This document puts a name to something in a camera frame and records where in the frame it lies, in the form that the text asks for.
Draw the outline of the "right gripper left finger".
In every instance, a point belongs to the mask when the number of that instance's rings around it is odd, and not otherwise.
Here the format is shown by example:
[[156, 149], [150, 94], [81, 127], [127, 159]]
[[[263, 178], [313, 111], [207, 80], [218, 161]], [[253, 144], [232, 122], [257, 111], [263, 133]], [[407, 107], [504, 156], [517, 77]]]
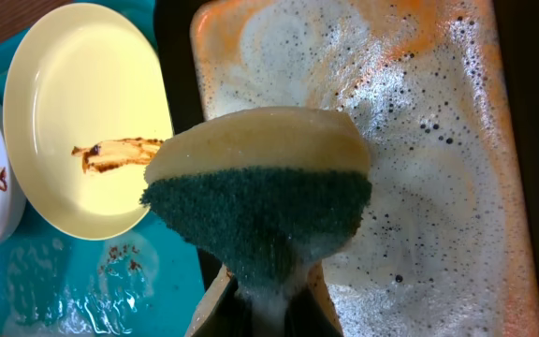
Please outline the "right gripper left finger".
[[252, 336], [251, 305], [238, 289], [236, 277], [223, 265], [197, 305], [185, 336]]

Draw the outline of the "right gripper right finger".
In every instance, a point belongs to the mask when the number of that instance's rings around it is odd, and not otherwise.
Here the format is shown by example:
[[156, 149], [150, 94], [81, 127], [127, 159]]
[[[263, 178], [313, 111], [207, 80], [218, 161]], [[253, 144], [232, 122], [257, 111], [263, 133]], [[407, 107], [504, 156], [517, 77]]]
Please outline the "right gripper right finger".
[[342, 337], [342, 325], [328, 293], [320, 262], [309, 271], [306, 286], [289, 302], [286, 337]]

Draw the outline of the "green and yellow sponge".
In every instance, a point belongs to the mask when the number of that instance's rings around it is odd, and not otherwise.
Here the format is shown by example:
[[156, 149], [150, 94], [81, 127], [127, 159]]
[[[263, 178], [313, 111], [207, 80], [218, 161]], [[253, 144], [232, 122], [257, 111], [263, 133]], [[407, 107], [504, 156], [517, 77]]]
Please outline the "green and yellow sponge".
[[371, 199], [370, 163], [345, 113], [242, 110], [166, 140], [140, 201], [243, 288], [292, 292], [355, 236]]

